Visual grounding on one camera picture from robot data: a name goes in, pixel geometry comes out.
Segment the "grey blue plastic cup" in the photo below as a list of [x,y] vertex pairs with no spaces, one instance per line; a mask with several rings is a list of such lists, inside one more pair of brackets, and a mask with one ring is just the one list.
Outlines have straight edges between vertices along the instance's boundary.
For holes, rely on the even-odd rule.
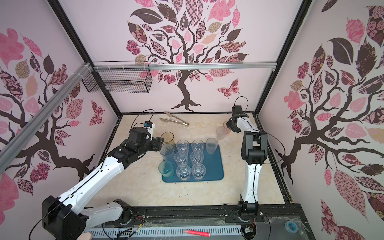
[[160,150],[160,154],[164,161],[169,161],[173,163],[174,157],[175,157],[175,149],[172,144],[166,143],[162,145],[162,148]]

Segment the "amber yellow tall glass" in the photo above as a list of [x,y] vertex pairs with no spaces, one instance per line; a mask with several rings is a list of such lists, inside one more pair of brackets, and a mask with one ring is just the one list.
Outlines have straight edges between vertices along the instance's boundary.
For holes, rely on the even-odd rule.
[[175,144],[175,141],[174,141],[174,134],[172,132],[165,132],[161,135],[161,138],[164,139],[164,142],[163,144],[171,144],[171,145],[174,145]]

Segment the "green plastic cup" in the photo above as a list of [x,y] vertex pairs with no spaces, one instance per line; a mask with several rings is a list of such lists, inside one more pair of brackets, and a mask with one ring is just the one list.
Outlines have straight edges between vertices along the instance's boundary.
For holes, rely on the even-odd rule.
[[170,161],[162,161],[158,166],[158,170],[164,178],[171,178],[174,176],[174,166]]

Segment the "clear glass back tall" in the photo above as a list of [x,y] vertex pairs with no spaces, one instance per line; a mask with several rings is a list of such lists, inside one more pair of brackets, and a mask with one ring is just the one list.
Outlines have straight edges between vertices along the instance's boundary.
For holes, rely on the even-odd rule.
[[213,154],[218,147],[218,141],[215,138],[208,138],[206,141],[206,150],[208,154]]

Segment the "pink plastic cup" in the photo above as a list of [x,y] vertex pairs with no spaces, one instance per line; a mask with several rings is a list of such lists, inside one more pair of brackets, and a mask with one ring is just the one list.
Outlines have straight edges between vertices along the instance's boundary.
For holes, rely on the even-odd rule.
[[227,127],[227,122],[223,122],[223,128],[225,129],[227,134],[231,132],[231,130]]

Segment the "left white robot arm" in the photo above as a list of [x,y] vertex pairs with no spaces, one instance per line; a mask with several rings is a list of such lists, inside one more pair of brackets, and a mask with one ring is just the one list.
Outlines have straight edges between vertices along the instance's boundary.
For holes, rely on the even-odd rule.
[[126,225],[132,220],[131,206],[117,199],[87,208],[88,202],[115,176],[141,159],[147,152],[157,152],[164,139],[154,137],[155,124],[146,121],[134,127],[129,137],[110,151],[104,162],[87,177],[59,197],[49,196],[42,203],[42,225],[57,240],[76,240],[85,230],[107,222]]

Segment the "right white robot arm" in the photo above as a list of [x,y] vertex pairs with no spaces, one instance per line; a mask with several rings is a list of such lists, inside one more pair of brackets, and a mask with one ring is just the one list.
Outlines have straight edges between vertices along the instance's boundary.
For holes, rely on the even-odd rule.
[[238,212],[257,214],[259,211],[259,179],[268,156],[268,134],[259,130],[241,106],[232,107],[232,116],[226,126],[234,133],[242,133],[241,157],[245,161],[245,186],[238,202]]

